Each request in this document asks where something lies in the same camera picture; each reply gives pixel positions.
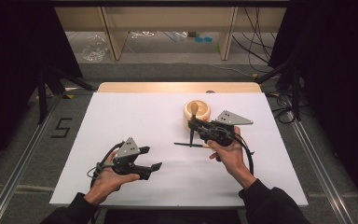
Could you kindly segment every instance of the black sleeve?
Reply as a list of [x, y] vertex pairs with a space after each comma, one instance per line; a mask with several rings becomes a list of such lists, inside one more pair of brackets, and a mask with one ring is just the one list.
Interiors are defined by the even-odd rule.
[[98, 206], [88, 203], [83, 197], [84, 194], [78, 193], [68, 207], [57, 208], [41, 224], [87, 224]]
[[296, 202], [282, 189], [268, 189], [259, 179], [247, 190], [239, 192], [246, 206], [250, 224], [310, 223]]

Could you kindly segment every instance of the black stand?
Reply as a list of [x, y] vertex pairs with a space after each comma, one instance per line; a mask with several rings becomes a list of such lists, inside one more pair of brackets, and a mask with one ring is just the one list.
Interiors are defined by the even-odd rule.
[[320, 33], [324, 27], [324, 22], [327, 17], [328, 6], [325, 1], [322, 1], [319, 8], [316, 8], [311, 13], [310, 18], [303, 31], [301, 32], [295, 47], [288, 59], [276, 67], [271, 72], [265, 74], [256, 83], [261, 84], [271, 77], [281, 74], [276, 84], [277, 91], [286, 91], [289, 86], [292, 86], [292, 111], [295, 119], [300, 120], [299, 116], [299, 78], [300, 71], [304, 68], [306, 60], [316, 49], [316, 43], [319, 39]]
[[66, 74], [59, 68], [48, 66], [47, 68], [41, 69], [37, 81], [37, 89], [39, 93], [39, 109], [40, 109], [39, 111], [40, 117], [38, 121], [39, 124], [43, 122], [46, 114], [48, 113], [48, 101], [46, 96], [45, 84], [48, 85], [48, 87], [50, 88], [50, 90], [53, 92], [54, 95], [63, 94], [65, 92], [65, 88], [60, 82], [60, 77], [75, 83], [77, 86], [82, 87], [87, 91], [97, 91], [96, 88], [92, 87], [91, 85], [87, 84], [86, 82], [76, 77], [72, 77]]

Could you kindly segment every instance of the white tabletop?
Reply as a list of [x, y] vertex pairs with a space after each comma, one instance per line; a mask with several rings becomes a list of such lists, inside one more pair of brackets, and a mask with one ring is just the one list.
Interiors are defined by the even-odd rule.
[[[196, 99], [210, 105], [212, 119], [223, 110], [251, 119], [253, 125], [240, 127], [242, 137], [255, 152], [255, 176], [269, 188], [285, 190], [298, 205], [308, 205], [264, 93], [94, 93], [50, 203], [68, 205], [77, 192], [88, 192], [87, 171], [113, 145], [132, 137], [138, 147], [150, 147], [135, 161], [137, 165], [162, 162], [162, 166], [149, 180], [123, 185], [103, 205], [243, 206], [238, 197], [241, 186], [223, 163], [209, 159], [210, 149], [173, 144], [189, 141], [189, 132], [183, 126], [183, 107]], [[195, 135], [194, 143], [203, 141]]]

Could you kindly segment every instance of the hand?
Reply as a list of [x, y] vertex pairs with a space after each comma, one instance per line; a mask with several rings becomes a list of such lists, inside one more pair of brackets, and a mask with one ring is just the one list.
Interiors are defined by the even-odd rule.
[[[241, 136], [241, 129], [234, 127], [236, 135]], [[226, 170], [232, 175], [244, 189], [248, 189], [254, 182], [255, 177], [250, 173], [243, 161], [243, 149], [239, 142], [233, 141], [228, 147], [222, 147], [213, 140], [208, 140], [208, 146], [216, 152], [209, 158], [215, 159], [220, 157], [220, 160], [226, 166]]]
[[[115, 154], [116, 152], [113, 151], [108, 156], [106, 161], [112, 161]], [[119, 190], [121, 185], [135, 181], [139, 178], [140, 176], [136, 174], [118, 175], [111, 167], [103, 168], [98, 179], [96, 179], [92, 185], [89, 193], [84, 196], [84, 199], [91, 204], [98, 205], [103, 203], [109, 194]]]

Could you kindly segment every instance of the person's left hand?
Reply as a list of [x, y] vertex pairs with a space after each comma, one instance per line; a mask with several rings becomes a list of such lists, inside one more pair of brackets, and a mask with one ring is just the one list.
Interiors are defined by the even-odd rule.
[[[116, 152], [113, 151], [106, 159], [106, 162], [112, 161], [115, 154]], [[119, 190], [121, 185], [139, 178], [140, 176], [136, 174], [118, 175], [111, 167], [103, 168], [100, 176], [95, 180], [89, 193], [84, 196], [84, 199], [91, 204], [98, 205], [103, 203], [109, 194]]]

